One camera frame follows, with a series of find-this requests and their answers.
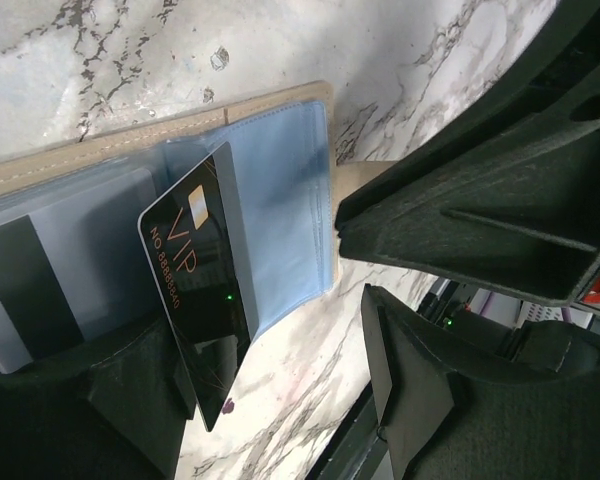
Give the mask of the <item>white striped credit card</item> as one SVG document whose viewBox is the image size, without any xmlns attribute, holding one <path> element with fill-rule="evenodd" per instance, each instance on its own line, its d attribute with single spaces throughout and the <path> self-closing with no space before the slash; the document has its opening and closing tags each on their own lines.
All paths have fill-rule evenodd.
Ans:
<svg viewBox="0 0 600 480">
<path fill-rule="evenodd" d="M 138 235 L 150 171 L 82 173 L 0 199 L 0 372 L 158 308 Z"/>
</svg>

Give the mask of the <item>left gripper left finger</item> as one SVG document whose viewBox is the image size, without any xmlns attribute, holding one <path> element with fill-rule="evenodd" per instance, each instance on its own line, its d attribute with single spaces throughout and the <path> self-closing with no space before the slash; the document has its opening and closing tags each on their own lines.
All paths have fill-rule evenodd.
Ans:
<svg viewBox="0 0 600 480">
<path fill-rule="evenodd" d="M 232 332 L 149 315 L 0 373 L 0 479 L 172 479 L 187 420 L 224 384 L 194 360 Z"/>
</svg>

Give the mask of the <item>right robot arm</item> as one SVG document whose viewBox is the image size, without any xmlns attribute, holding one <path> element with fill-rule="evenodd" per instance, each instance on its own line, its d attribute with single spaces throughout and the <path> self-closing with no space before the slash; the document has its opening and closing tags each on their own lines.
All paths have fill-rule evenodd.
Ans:
<svg viewBox="0 0 600 480">
<path fill-rule="evenodd" d="M 436 276 L 421 314 L 495 349 L 600 278 L 600 1 L 562 1 L 471 107 L 350 194 L 340 254 Z"/>
</svg>

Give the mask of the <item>black VIP credit card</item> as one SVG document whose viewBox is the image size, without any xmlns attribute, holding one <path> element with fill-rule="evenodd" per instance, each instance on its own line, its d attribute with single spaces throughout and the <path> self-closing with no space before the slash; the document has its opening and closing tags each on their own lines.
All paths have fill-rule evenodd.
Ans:
<svg viewBox="0 0 600 480">
<path fill-rule="evenodd" d="M 138 232 L 206 430 L 251 344 L 240 286 L 241 212 L 231 146 L 214 147 L 138 219 Z"/>
</svg>

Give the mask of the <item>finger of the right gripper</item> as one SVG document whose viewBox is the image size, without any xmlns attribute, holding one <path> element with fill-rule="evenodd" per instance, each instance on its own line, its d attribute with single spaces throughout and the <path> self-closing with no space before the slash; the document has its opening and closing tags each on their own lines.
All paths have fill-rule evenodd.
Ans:
<svg viewBox="0 0 600 480">
<path fill-rule="evenodd" d="M 600 64 L 600 1 L 560 1 L 514 64 L 429 142 L 446 163 L 557 102 Z"/>
<path fill-rule="evenodd" d="M 424 174 L 397 165 L 338 211 L 346 258 L 564 305 L 600 274 L 600 99 L 520 121 Z"/>
</svg>

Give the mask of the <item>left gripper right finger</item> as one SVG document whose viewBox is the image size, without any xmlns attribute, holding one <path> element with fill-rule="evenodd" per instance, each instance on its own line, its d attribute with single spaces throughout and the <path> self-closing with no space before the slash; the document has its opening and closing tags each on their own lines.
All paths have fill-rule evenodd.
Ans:
<svg viewBox="0 0 600 480">
<path fill-rule="evenodd" d="M 600 479 L 600 335 L 428 321 L 366 285 L 365 348 L 397 479 Z"/>
</svg>

